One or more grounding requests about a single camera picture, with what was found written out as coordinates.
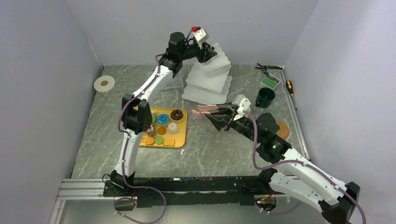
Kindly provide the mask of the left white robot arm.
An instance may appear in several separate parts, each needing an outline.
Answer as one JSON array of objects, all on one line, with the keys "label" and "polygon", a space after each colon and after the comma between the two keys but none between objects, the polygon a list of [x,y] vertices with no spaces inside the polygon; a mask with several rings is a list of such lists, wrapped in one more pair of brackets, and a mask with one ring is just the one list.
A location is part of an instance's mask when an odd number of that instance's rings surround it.
[{"label": "left white robot arm", "polygon": [[122,196],[128,196],[134,190],[134,167],[139,144],[152,123],[149,102],[181,70],[183,61],[196,58],[199,63],[205,63],[217,55],[214,47],[207,43],[209,35],[204,29],[192,28],[189,34],[193,37],[181,32],[172,33],[165,53],[155,56],[153,74],[132,95],[125,94],[122,98],[117,129],[123,133],[123,144],[118,163],[110,174],[111,182]]}]

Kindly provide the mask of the chocolate sprinkled donut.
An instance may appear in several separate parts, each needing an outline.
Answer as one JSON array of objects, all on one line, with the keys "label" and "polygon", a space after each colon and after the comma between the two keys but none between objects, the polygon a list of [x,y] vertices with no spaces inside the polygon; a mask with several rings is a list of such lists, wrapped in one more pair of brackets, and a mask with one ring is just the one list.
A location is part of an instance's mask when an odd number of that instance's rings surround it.
[{"label": "chocolate sprinkled donut", "polygon": [[172,110],[171,113],[170,113],[170,118],[174,122],[179,122],[179,121],[183,120],[184,112],[182,110],[180,110],[180,109]]}]

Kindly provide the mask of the pink handled tongs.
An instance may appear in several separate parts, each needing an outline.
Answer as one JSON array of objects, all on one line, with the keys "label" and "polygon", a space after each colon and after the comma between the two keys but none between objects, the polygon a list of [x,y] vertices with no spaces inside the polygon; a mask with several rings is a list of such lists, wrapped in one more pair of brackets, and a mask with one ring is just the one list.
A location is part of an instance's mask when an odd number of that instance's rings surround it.
[{"label": "pink handled tongs", "polygon": [[208,114],[215,114],[217,111],[217,105],[199,105],[196,110],[192,110],[192,114],[195,116],[205,116]]}]

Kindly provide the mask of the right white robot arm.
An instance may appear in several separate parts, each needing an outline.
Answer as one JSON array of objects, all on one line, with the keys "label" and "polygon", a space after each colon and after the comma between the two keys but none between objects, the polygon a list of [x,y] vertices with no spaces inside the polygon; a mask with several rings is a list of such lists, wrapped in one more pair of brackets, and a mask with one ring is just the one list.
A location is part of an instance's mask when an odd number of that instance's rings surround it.
[{"label": "right white robot arm", "polygon": [[360,187],[345,183],[322,171],[304,158],[290,143],[277,135],[280,127],[271,113],[255,118],[248,110],[231,103],[199,106],[197,116],[205,116],[218,131],[234,129],[252,140],[253,166],[260,170],[260,192],[281,192],[321,213],[330,224],[347,224],[357,209],[362,222],[367,218],[358,204]]}]

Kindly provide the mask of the white three-tier dessert stand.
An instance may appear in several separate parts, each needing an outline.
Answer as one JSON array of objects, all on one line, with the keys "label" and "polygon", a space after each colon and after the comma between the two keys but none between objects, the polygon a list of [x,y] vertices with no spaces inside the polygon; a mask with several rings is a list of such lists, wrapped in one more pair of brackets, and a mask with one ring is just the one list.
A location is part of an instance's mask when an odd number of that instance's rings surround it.
[{"label": "white three-tier dessert stand", "polygon": [[213,44],[217,55],[206,63],[194,62],[182,98],[203,105],[222,104],[227,100],[232,77],[231,62],[218,43]]}]

